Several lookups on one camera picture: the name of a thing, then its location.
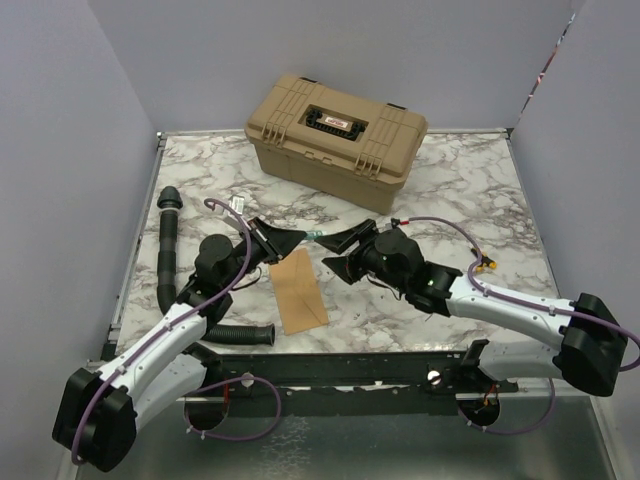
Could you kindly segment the green white glue stick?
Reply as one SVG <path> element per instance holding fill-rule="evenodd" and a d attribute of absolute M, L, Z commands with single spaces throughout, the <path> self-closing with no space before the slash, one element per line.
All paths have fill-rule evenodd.
<path fill-rule="evenodd" d="M 306 241 L 315 241 L 317 238 L 320 238 L 325 235 L 325 232 L 322 230 L 310 230 L 306 232 Z"/>

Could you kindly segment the brown kraft envelope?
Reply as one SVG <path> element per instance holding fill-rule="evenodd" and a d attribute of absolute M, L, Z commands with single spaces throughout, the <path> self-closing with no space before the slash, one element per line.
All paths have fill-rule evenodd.
<path fill-rule="evenodd" d="M 306 248 L 297 249 L 284 260 L 271 265 L 269 275 L 285 335 L 329 324 L 328 313 Z"/>

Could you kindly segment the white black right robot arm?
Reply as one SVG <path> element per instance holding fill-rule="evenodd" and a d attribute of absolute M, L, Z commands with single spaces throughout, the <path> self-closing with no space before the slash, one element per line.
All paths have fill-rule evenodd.
<path fill-rule="evenodd" d="M 424 259 L 393 220 L 384 231 L 372 220 L 316 238 L 330 251 L 324 264 L 352 285 L 372 276 L 424 313 L 479 320 L 525 336 L 513 344 L 479 342 L 459 367 L 461 383 L 481 391 L 511 378 L 562 379 L 599 397 L 613 394 L 628 338 L 597 296 L 544 299 L 480 282 L 471 271 Z"/>

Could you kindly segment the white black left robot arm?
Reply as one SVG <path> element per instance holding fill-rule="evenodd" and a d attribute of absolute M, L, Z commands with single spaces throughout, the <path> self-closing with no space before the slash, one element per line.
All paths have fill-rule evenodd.
<path fill-rule="evenodd" d="M 143 426 L 180 396 L 214 392 L 221 371 L 193 356 L 191 346 L 224 317 L 232 288 L 246 274 L 283 260 L 305 237 L 301 230 L 258 218 L 245 225 L 238 245 L 221 234 L 206 237 L 194 273 L 162 320 L 112 361 L 69 377 L 53 440 L 75 461 L 108 472 L 124 459 Z"/>

